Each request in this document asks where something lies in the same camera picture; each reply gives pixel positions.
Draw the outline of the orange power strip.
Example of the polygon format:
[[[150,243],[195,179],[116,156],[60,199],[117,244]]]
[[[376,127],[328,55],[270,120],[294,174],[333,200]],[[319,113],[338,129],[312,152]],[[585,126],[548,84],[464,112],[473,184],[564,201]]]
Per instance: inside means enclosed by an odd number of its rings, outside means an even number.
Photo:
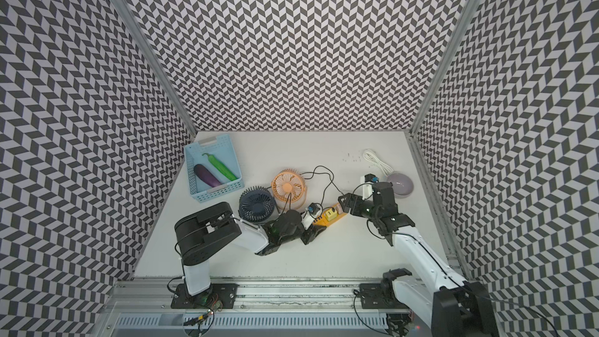
[[[317,218],[315,218],[312,225],[329,227],[345,216],[346,212],[343,211],[342,206],[340,204],[335,204],[330,208],[326,208]]]

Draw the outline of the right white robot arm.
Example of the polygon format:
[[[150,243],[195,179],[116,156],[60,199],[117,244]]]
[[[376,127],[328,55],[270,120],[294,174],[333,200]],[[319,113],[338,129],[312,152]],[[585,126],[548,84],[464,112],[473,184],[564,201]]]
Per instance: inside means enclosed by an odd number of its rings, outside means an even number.
[[[410,264],[383,274],[385,296],[406,305],[433,336],[499,336],[487,287],[465,279],[433,251],[416,223],[399,212],[390,183],[362,185],[371,195],[344,194],[338,199],[343,211],[372,223]]]

